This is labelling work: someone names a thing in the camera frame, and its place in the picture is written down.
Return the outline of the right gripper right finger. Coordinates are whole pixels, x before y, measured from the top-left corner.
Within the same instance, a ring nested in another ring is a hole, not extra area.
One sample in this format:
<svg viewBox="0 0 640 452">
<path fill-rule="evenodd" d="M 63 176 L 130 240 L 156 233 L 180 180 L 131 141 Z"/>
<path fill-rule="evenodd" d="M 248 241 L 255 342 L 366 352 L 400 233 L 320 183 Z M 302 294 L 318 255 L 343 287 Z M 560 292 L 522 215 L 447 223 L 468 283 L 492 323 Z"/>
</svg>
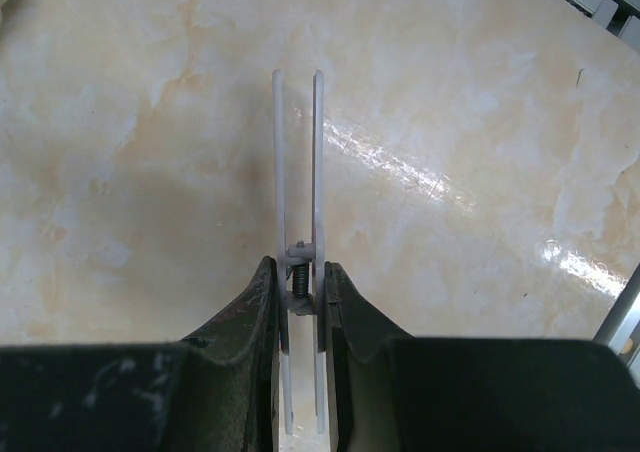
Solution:
<svg viewBox="0 0 640 452">
<path fill-rule="evenodd" d="M 400 450 L 387 345 L 410 335 L 334 262 L 325 264 L 324 332 L 330 449 Z"/>
</svg>

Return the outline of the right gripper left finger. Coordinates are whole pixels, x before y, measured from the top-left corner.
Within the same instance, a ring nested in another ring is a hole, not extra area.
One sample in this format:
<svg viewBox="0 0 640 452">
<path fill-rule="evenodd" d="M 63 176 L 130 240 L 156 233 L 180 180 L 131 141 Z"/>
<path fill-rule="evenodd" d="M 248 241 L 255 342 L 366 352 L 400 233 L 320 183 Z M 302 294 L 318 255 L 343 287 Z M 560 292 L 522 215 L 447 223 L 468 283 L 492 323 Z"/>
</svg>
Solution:
<svg viewBox="0 0 640 452">
<path fill-rule="evenodd" d="M 248 286 L 181 340 L 181 451 L 278 449 L 279 331 L 275 260 L 265 256 Z"/>
</svg>

